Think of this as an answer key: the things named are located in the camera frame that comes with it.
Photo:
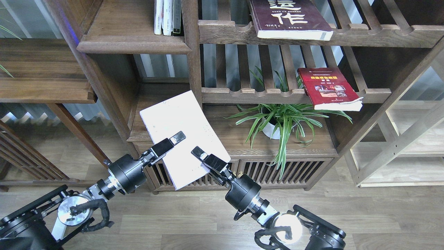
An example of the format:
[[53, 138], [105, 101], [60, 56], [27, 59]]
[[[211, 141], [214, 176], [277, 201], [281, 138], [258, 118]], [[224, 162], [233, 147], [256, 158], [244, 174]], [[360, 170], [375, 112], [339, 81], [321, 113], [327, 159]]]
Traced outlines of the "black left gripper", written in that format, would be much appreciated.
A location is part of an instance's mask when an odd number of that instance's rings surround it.
[[138, 186], [146, 182], [143, 168], [151, 167], [162, 159], [165, 154], [173, 149], [174, 145], [186, 139], [186, 135], [179, 131], [169, 138], [154, 144], [151, 148], [141, 154], [140, 158], [133, 159], [130, 155], [124, 155], [109, 166], [110, 175], [116, 178], [119, 187], [117, 190], [122, 194], [134, 191]]

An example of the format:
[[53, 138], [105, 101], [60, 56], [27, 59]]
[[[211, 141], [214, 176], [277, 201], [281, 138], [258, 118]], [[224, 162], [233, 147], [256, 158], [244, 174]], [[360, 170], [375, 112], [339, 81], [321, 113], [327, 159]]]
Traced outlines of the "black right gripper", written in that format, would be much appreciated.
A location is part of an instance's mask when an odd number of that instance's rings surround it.
[[191, 154], [202, 162], [202, 165], [210, 169], [210, 176], [220, 185], [229, 189], [225, 195], [226, 201], [238, 212], [258, 212], [262, 206], [259, 197], [260, 185], [248, 175], [236, 177], [230, 170], [228, 163], [215, 155], [208, 155], [200, 147], [196, 146]]

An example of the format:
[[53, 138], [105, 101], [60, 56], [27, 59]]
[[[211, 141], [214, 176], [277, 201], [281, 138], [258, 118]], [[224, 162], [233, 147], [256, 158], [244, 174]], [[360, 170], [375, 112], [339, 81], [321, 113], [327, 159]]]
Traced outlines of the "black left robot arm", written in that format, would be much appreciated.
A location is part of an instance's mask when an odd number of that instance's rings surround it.
[[83, 192], [62, 185], [1, 219], [2, 250], [61, 250], [76, 234], [112, 227], [107, 202], [146, 182], [143, 169], [153, 166], [185, 139], [181, 131], [143, 152], [109, 162], [109, 177]]

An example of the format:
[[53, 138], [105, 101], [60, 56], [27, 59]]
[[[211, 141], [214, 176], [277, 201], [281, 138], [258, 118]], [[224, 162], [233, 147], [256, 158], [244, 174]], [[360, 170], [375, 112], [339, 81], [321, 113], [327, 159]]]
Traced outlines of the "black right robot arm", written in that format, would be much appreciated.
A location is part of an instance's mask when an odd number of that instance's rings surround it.
[[261, 186], [248, 175], [236, 177], [228, 163], [215, 155], [208, 155], [200, 147], [192, 150], [202, 166], [209, 168], [210, 176], [220, 185], [228, 188], [226, 201], [236, 210], [234, 220], [248, 213], [261, 225], [254, 234], [256, 244], [265, 250], [287, 250], [288, 245], [298, 241], [307, 228], [310, 233], [307, 250], [342, 250], [346, 246], [346, 233], [314, 215], [301, 206], [285, 213], [274, 209], [268, 200], [260, 198]]

